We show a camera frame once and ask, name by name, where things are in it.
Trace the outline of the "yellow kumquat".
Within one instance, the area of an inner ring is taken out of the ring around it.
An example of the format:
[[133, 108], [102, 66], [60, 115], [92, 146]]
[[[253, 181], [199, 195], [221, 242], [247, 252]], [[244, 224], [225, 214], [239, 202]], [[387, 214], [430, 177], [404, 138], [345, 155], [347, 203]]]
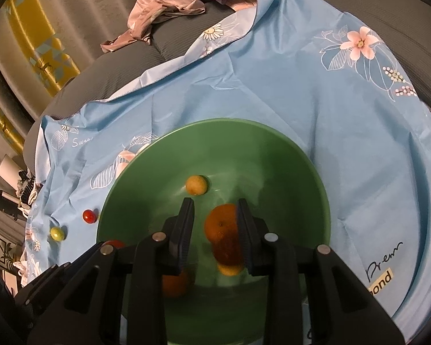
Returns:
[[191, 196], [202, 196], [208, 191], [209, 184], [204, 176], [193, 175], [185, 182], [185, 189]]
[[220, 271], [220, 273], [226, 277], [235, 277], [244, 270], [243, 265], [227, 266], [220, 263], [217, 263], [217, 268], [218, 271]]

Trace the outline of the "pink clothes pile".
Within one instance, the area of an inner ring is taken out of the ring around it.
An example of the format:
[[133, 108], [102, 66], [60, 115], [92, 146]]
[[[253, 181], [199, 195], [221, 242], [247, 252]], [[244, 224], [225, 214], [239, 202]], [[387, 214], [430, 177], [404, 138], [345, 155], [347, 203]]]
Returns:
[[178, 16], [194, 16], [205, 12], [201, 0], [136, 0], [127, 21], [128, 29], [112, 41], [103, 42], [103, 53], [109, 53], [143, 41], [150, 44], [152, 24]]

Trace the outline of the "small orange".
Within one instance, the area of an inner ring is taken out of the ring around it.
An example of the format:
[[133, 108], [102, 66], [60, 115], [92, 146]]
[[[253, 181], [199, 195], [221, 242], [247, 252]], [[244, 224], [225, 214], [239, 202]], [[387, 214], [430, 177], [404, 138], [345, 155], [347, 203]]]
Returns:
[[212, 244], [217, 244], [227, 237], [237, 236], [236, 206], [227, 203], [215, 207], [205, 219], [204, 232]]

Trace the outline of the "small red cherry tomato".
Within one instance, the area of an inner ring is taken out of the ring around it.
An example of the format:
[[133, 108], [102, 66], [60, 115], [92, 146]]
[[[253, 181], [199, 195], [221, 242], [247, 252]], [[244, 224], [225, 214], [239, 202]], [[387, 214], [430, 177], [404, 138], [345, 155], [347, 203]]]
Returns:
[[85, 223], [95, 223], [97, 221], [97, 215], [95, 211], [87, 209], [82, 213], [82, 219]]

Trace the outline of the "grey sofa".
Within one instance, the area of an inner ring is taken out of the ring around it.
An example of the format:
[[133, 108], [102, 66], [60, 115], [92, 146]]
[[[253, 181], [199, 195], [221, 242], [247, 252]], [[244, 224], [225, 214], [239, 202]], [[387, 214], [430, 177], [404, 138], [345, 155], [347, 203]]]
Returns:
[[[420, 98], [431, 108], [431, 0], [325, 0], [352, 13], [382, 35], [413, 81]], [[206, 12], [160, 23], [153, 45], [136, 42], [101, 55], [55, 96], [41, 116], [69, 117], [89, 101], [105, 99], [145, 70], [183, 55], [198, 30], [233, 11], [209, 2]]]

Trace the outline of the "large red tomato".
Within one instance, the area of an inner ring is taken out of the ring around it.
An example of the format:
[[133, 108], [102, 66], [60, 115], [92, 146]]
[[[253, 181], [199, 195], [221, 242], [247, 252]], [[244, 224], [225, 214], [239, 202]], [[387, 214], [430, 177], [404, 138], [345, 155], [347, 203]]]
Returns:
[[224, 266], [239, 266], [244, 263], [242, 247], [238, 237], [227, 236], [211, 245], [215, 260]]

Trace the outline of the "white paper roll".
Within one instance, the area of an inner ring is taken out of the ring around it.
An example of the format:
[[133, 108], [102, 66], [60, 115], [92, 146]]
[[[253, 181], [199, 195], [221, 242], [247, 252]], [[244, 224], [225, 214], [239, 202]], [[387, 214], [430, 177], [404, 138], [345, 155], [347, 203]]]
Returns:
[[3, 157], [0, 164], [0, 177], [15, 190], [18, 189], [18, 182], [21, 180], [20, 171], [22, 169], [8, 155]]

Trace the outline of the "yellow patterned curtain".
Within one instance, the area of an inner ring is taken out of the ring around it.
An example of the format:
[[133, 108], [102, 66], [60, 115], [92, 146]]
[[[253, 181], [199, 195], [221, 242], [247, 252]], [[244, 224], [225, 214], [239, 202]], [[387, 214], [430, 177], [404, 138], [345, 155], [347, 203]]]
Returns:
[[79, 72], [40, 0], [0, 0], [0, 135], [14, 152]]

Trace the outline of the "small yellow-green fruit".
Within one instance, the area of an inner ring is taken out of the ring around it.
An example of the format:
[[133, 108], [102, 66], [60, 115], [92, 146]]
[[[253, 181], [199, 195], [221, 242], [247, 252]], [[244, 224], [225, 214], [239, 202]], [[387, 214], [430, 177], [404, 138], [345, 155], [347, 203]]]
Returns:
[[66, 237], [64, 230], [61, 227], [51, 227], [49, 235], [55, 242], [62, 242]]

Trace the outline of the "blue floral cloth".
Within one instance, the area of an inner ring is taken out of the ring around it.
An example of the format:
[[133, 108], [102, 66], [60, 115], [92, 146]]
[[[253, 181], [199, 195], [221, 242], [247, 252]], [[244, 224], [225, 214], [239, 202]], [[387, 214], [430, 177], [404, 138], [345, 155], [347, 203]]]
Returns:
[[[82, 209], [103, 205], [135, 154], [221, 117], [268, 125], [310, 157], [328, 194], [332, 247], [367, 284], [389, 271], [378, 301], [406, 340], [420, 333], [431, 318], [431, 111], [380, 37], [323, 0], [258, 0], [106, 100], [44, 118], [24, 281], [94, 243]], [[62, 242], [51, 227], [64, 230]]]

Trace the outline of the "large orange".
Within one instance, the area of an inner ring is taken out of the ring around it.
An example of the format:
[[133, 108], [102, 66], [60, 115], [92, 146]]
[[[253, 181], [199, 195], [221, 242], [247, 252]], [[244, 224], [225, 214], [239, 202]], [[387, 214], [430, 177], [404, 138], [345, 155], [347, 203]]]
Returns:
[[187, 293], [191, 279], [187, 271], [178, 276], [163, 275], [163, 295], [165, 298], [179, 298]]

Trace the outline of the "green plastic bowl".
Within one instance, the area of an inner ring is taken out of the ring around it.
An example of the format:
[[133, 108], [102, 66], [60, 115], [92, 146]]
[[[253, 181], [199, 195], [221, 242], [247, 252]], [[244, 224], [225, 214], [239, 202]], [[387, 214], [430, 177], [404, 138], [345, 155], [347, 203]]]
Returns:
[[208, 191], [195, 197], [187, 268], [193, 283], [182, 298], [168, 299], [170, 344], [249, 344], [265, 325], [265, 277], [222, 275], [204, 233], [217, 206], [247, 201], [254, 216], [290, 243], [308, 248], [330, 240], [330, 210], [312, 162], [291, 139], [268, 126], [211, 119], [178, 129], [145, 148], [110, 189], [97, 237], [135, 245], [175, 216], [185, 183], [200, 175]]

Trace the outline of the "stick vacuum cleaner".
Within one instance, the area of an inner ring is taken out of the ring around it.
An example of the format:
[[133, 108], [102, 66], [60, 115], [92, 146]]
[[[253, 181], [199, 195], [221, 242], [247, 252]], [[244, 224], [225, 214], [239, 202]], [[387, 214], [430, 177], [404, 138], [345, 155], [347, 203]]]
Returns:
[[0, 211], [12, 217], [14, 221], [25, 220], [22, 211], [18, 208], [18, 199], [2, 190], [0, 190]]

